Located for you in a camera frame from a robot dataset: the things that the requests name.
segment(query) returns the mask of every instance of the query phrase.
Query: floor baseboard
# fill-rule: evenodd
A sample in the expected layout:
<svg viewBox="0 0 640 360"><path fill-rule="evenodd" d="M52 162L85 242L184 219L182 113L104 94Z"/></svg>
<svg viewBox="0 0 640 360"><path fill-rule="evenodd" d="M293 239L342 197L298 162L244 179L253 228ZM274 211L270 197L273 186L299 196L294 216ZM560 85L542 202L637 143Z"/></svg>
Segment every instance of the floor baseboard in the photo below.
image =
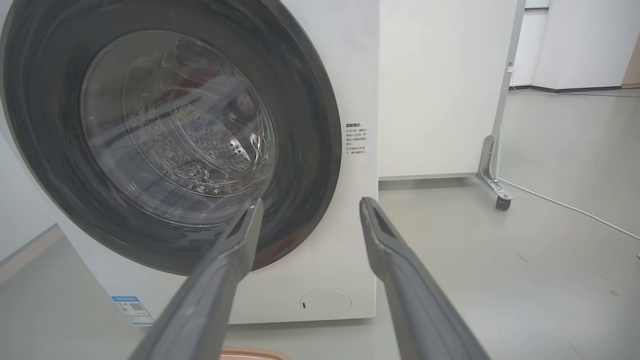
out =
<svg viewBox="0 0 640 360"><path fill-rule="evenodd" d="M583 91L603 91L603 90L620 90L622 86L604 86L600 88L571 88L571 89L552 89L552 88L543 88L542 86L528 85L528 86L510 86L509 88L515 88L516 90L537 90L542 92L553 92L556 94L561 94L563 92L583 92Z"/></svg>

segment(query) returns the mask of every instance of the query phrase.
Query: metal bracket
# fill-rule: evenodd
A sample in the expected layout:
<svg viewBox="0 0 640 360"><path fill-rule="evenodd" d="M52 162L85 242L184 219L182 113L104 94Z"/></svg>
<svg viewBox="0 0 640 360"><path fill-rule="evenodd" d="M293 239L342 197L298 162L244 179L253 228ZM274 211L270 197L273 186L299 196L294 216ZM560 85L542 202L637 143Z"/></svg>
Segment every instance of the metal bracket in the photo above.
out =
<svg viewBox="0 0 640 360"><path fill-rule="evenodd" d="M493 145L495 144L495 138L493 135L489 135L484 138L484 144L482 146L482 155L480 157L480 166L476 177L481 183L485 184L489 189L498 195L496 201L496 208L507 210L513 200L513 195L508 193L503 187L501 187L496 180L491 176L491 158L493 154Z"/></svg>

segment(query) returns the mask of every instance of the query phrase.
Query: washing machine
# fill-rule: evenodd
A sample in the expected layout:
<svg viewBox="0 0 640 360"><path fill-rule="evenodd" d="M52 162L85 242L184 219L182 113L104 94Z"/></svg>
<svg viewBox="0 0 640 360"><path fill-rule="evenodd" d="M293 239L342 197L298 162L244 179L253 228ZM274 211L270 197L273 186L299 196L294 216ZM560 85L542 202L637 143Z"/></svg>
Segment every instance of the washing machine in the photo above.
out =
<svg viewBox="0 0 640 360"><path fill-rule="evenodd" d="M259 197L230 323L374 316L378 1L1 4L0 130L133 325Z"/></svg>

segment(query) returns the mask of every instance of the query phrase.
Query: caster wheel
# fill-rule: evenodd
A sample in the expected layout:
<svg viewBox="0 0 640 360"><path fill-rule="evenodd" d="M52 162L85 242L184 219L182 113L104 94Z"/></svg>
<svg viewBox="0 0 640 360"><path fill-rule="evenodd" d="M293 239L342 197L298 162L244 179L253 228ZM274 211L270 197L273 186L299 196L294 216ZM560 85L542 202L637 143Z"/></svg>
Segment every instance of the caster wheel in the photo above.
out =
<svg viewBox="0 0 640 360"><path fill-rule="evenodd" d="M507 210L511 206L511 200L503 199L502 197L498 197L495 201L495 208L498 210Z"/></svg>

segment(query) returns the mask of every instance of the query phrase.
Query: gray floor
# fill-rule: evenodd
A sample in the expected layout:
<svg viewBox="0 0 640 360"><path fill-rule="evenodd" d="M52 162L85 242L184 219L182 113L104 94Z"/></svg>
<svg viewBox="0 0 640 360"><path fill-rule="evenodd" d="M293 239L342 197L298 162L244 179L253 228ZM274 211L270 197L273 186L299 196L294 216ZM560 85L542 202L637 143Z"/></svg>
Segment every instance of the gray floor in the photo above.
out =
<svg viewBox="0 0 640 360"><path fill-rule="evenodd" d="M640 91L509 95L500 176L633 233ZM495 359L637 359L640 241L516 189L381 183L380 203ZM61 241L0 286L2 359L123 359L131 327ZM227 345L292 359L398 359L383 288L372 320L230 327Z"/></svg>

